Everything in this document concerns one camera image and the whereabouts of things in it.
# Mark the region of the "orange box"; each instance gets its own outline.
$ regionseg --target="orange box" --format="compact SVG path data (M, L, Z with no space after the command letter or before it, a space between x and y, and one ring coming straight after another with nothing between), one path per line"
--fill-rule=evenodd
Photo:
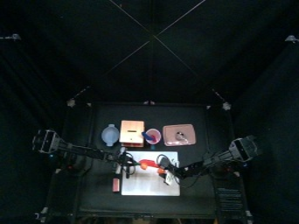
M141 121L121 121L118 142L124 147L144 147L145 123Z

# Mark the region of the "plate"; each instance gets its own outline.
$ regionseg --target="plate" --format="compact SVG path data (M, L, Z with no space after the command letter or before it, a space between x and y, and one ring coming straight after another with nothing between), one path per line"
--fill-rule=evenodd
M196 144L196 136L192 125L177 124L162 126L162 141L165 146Z

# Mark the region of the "metal rod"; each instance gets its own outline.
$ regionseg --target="metal rod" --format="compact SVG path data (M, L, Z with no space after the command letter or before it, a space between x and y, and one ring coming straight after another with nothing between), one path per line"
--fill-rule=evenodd
M156 37L164 33L206 0L201 0L157 34Z
M126 15L128 15L128 17L144 28L144 30L146 31L146 32L149 32L148 30L146 30L146 28L137 22L137 20L122 10L122 8L114 3L114 1L112 1L112 0L108 0Z
M104 75L108 75L117 66L149 43L149 41L145 41L134 50L130 52L118 62L117 64L104 73Z

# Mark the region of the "wire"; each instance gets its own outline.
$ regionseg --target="wire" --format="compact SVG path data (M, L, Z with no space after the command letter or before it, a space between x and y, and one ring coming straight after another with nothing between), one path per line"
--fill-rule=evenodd
M170 159L164 155L164 154L160 154L158 156L157 156L157 158L156 158L156 160L154 160L154 163L158 165L158 163L157 163L157 161L158 161L158 157L165 157L168 160L169 160L169 162L170 162Z
M132 154L128 153L128 152L125 152L125 154L129 155L130 158L132 158L132 160L134 161L134 158L133 158ZM121 165L121 170L122 170L122 171L125 172L125 174L128 174L128 175L133 175L133 174L136 173L136 166L134 166L134 165L132 165L132 166L133 166L134 169L133 169L132 172L128 172L126 169L124 169L124 165Z

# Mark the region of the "white paper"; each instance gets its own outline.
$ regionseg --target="white paper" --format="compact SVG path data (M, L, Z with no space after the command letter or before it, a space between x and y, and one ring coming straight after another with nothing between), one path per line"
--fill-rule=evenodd
M178 161L176 151L128 151L132 154L134 161L141 159L156 161L160 154L164 154L170 161ZM122 195L150 195L150 196L180 196L180 186L176 181L170 185L164 183L164 179L158 176L157 168L146 167L145 170L140 166L134 167L134 174L126 178L122 171L121 181Z

